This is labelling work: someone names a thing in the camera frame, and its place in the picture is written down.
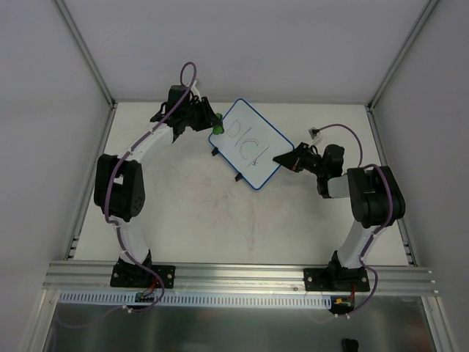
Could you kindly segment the green bone-shaped eraser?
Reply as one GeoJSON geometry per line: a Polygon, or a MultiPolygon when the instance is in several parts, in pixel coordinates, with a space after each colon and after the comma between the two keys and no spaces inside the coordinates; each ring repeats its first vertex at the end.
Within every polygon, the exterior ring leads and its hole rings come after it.
{"type": "Polygon", "coordinates": [[[224,125],[223,125],[223,115],[220,113],[215,114],[215,119],[213,120],[213,134],[214,135],[221,135],[224,133],[224,125]]]}

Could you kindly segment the blue framed whiteboard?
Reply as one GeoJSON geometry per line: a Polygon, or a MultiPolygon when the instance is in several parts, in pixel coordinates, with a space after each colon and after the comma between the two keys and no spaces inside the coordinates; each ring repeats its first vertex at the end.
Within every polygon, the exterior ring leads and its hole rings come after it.
{"type": "Polygon", "coordinates": [[[239,98],[223,118],[224,132],[209,143],[254,190],[260,190],[280,165],[273,158],[294,150],[294,144],[246,100],[239,98]]]}

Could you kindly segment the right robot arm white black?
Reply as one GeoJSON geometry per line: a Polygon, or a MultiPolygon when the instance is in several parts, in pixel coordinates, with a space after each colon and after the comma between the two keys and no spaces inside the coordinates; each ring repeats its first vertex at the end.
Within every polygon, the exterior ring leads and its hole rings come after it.
{"type": "Polygon", "coordinates": [[[405,214],[405,200],[391,169],[368,165],[344,172],[344,148],[336,144],[329,144],[320,155],[315,146],[302,142],[273,161],[296,173],[314,174],[322,198],[350,201],[353,223],[344,243],[325,268],[303,270],[305,290],[370,291],[366,258],[378,236],[405,214]]]}

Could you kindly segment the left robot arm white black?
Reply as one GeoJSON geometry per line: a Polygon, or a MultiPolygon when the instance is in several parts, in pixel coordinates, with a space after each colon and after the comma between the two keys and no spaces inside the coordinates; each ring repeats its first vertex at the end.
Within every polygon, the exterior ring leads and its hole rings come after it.
{"type": "Polygon", "coordinates": [[[121,249],[113,267],[113,287],[143,287],[156,277],[141,224],[146,200],[144,167],[156,152],[173,144],[188,128],[224,132],[221,116],[213,111],[207,97],[195,88],[173,85],[143,136],[123,152],[104,153],[97,160],[94,203],[116,230],[121,249]]]}

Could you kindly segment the black object bottom edge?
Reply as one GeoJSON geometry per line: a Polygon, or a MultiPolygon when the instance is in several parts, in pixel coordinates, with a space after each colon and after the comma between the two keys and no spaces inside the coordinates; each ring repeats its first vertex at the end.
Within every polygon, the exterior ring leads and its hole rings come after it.
{"type": "Polygon", "coordinates": [[[344,352],[358,352],[359,342],[354,339],[343,339],[342,347],[344,352]]]}

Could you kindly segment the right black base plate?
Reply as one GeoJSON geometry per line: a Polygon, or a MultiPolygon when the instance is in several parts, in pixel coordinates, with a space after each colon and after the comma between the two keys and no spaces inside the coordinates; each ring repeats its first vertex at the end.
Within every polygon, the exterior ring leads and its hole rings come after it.
{"type": "Polygon", "coordinates": [[[370,291],[369,278],[366,269],[340,268],[333,271],[330,268],[305,268],[303,281],[307,292],[359,292],[370,291]]]}

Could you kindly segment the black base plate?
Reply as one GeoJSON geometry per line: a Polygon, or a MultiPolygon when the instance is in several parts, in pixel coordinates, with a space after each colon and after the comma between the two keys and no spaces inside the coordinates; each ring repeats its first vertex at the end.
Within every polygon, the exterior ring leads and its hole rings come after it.
{"type": "MultiPolygon", "coordinates": [[[[172,289],[174,287],[175,266],[152,264],[151,270],[161,278],[165,289],[172,289]]],[[[150,288],[154,282],[156,283],[156,288],[161,288],[161,284],[154,274],[137,265],[118,262],[113,267],[110,286],[118,288],[150,288]]]]}
{"type": "Polygon", "coordinates": [[[359,292],[370,291],[369,278],[366,269],[340,268],[333,271],[330,268],[305,268],[303,281],[307,292],[359,292]]]}

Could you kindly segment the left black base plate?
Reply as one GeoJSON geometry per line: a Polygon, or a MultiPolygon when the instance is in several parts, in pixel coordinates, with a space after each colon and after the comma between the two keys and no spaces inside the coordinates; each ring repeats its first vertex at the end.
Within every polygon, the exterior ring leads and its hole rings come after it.
{"type": "MultiPolygon", "coordinates": [[[[175,266],[152,264],[151,270],[161,278],[165,289],[172,289],[174,287],[175,266]]],[[[118,288],[150,288],[154,282],[156,283],[156,288],[161,288],[161,284],[154,274],[137,265],[118,262],[113,267],[110,286],[118,288]]]]}

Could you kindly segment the left aluminium frame post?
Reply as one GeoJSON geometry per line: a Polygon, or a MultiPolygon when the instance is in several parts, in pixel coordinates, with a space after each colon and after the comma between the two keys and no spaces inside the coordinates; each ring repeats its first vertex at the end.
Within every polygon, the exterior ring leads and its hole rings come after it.
{"type": "Polygon", "coordinates": [[[116,104],[116,101],[111,94],[111,90],[108,88],[105,79],[100,72],[97,63],[89,50],[89,46],[86,44],[86,41],[81,33],[81,30],[78,28],[78,25],[73,17],[73,14],[69,10],[66,1],[63,0],[51,0],[52,5],[55,7],[58,12],[59,17],[61,18],[65,28],[70,34],[74,45],[76,46],[79,54],[83,58],[93,80],[95,81],[98,89],[100,90],[101,95],[103,96],[105,102],[110,108],[113,108],[116,104]]]}

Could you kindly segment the aluminium frame post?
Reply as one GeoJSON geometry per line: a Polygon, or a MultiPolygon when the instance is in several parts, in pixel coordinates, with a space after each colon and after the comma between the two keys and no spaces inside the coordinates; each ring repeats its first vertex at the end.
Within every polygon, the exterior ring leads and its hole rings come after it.
{"type": "Polygon", "coordinates": [[[407,33],[389,68],[386,70],[383,79],[372,96],[372,99],[368,102],[367,108],[370,111],[374,110],[381,97],[385,94],[388,86],[391,84],[399,68],[409,54],[410,49],[413,47],[413,44],[424,30],[424,27],[429,22],[430,17],[439,4],[440,0],[429,0],[425,2],[423,9],[420,11],[410,31],[407,33]]]}
{"type": "Polygon", "coordinates": [[[100,72],[97,63],[89,50],[89,46],[86,44],[86,41],[81,33],[81,30],[78,28],[78,25],[73,17],[73,14],[69,10],[66,1],[63,0],[51,0],[52,5],[55,7],[58,12],[59,17],[61,18],[65,28],[70,34],[74,45],[76,46],[79,54],[83,58],[93,80],[95,81],[98,89],[100,90],[101,95],[103,96],[105,102],[110,108],[113,108],[116,104],[116,101],[111,94],[111,90],[108,88],[105,79],[100,72]]]}

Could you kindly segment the right aluminium frame post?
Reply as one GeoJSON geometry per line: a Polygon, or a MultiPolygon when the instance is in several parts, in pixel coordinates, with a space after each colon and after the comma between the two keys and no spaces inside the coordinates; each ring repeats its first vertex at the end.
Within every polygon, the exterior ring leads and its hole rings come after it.
{"type": "Polygon", "coordinates": [[[424,27],[429,22],[430,17],[439,4],[440,0],[429,0],[425,2],[423,9],[420,11],[410,31],[407,33],[389,68],[386,70],[383,79],[372,96],[372,99],[368,102],[367,108],[370,111],[374,110],[381,97],[385,94],[388,86],[391,84],[399,68],[409,54],[410,49],[413,47],[413,44],[424,30],[424,27]]]}

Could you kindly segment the aluminium mounting rail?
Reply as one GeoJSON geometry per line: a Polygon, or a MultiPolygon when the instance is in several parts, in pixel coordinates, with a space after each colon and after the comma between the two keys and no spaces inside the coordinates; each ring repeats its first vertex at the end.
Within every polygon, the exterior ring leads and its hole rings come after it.
{"type": "MultiPolygon", "coordinates": [[[[46,272],[44,289],[107,289],[110,261],[55,260],[46,272]]],[[[202,293],[304,293],[301,265],[236,265],[175,263],[174,289],[202,293]]],[[[438,296],[432,271],[425,267],[378,266],[381,296],[438,296]]]]}

